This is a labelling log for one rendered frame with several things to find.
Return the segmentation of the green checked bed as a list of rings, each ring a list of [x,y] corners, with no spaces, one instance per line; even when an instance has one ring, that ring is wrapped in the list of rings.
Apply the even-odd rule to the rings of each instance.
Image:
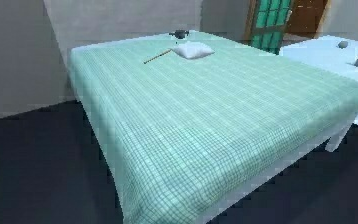
[[[358,115],[358,81],[219,36],[185,59],[160,34],[74,48],[71,85],[113,176],[123,224],[196,224],[301,146]]]

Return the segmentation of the thin brown stick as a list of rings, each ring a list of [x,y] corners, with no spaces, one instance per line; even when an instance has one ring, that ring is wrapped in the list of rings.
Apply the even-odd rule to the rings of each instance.
[[[172,51],[172,49],[168,49],[168,50],[166,50],[166,51],[164,51],[164,52],[161,52],[161,53],[159,53],[158,55],[155,55],[155,56],[153,56],[153,57],[151,57],[151,58],[145,60],[145,61],[143,62],[143,64],[147,64],[147,63],[149,63],[149,62],[151,62],[151,61],[153,61],[153,60],[155,60],[155,59],[157,59],[157,58],[159,58],[159,57],[162,57],[162,56],[164,56],[164,55],[170,53],[171,51]]]

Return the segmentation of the white pillow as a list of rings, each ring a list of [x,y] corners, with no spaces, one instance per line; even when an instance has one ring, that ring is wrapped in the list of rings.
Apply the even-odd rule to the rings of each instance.
[[[178,56],[185,59],[193,60],[209,56],[214,50],[208,45],[201,42],[186,42],[172,47],[171,50]]]

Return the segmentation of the green panelled door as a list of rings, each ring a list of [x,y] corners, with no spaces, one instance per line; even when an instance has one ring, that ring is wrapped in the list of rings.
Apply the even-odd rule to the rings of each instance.
[[[243,43],[278,55],[294,0],[250,0]]]

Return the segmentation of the pale blue table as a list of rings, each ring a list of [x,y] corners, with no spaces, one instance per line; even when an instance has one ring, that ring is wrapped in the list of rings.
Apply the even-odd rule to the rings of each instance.
[[[338,48],[340,41],[348,41],[348,47]],[[358,41],[327,35],[284,46],[280,55],[358,81],[358,67],[354,65]],[[358,116],[354,124],[358,125]]]

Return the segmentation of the brown wooden door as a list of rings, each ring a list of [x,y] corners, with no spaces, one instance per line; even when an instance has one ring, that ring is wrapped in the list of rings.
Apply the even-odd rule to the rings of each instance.
[[[329,0],[293,0],[285,32],[301,37],[313,38],[319,28]]]

